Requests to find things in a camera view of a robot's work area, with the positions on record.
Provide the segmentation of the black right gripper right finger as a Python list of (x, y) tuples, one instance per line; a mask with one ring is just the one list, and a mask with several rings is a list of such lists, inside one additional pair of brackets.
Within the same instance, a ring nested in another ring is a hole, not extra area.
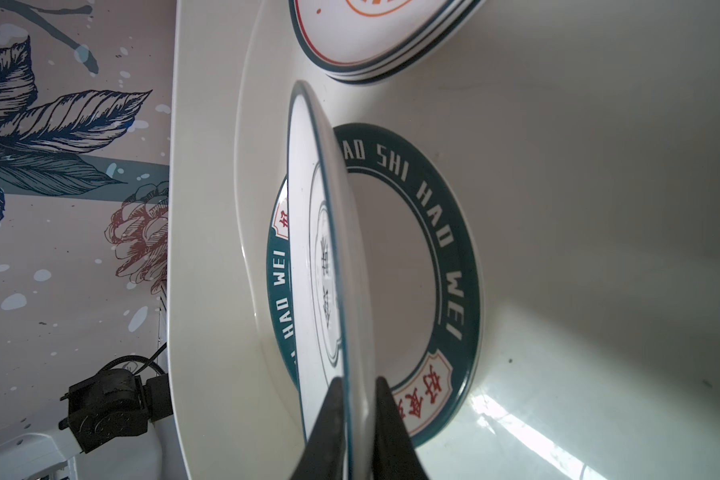
[(375, 388), (373, 478), (427, 480), (387, 380), (379, 376)]

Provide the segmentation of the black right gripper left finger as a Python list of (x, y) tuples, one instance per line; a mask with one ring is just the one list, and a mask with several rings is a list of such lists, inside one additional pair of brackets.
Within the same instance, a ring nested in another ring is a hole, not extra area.
[(343, 380), (334, 378), (291, 480), (340, 480), (346, 453)]

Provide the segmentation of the white plate flower outline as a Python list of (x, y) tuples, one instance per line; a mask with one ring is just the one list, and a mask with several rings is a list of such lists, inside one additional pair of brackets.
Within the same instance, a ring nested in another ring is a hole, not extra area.
[(288, 114), (291, 313), (304, 434), (334, 379), (342, 382), (345, 476), (372, 476), (375, 354), (360, 221), (340, 143), (305, 81)]

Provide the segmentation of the green rim plate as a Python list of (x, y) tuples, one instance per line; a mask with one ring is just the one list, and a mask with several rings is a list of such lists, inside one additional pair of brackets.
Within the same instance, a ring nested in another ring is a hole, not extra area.
[(411, 141), (368, 123), (334, 130), (353, 189), (378, 373), (415, 445), (462, 407), (479, 358), (482, 290), (455, 194)]

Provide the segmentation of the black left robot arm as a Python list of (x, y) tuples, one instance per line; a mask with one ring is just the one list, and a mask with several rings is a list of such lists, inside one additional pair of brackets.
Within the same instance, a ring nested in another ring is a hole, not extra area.
[(159, 479), (169, 377), (106, 369), (0, 430), (0, 479)]

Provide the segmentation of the white plastic bin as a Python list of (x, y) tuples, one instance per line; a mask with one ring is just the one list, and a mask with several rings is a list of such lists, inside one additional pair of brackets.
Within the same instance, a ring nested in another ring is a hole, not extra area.
[(298, 394), (263, 282), (290, 92), (452, 189), (481, 273), (475, 379), (433, 479), (720, 479), (720, 1), (489, 1), (386, 82), (334, 82), (284, 1), (183, 1), (168, 355), (193, 479), (286, 479)]

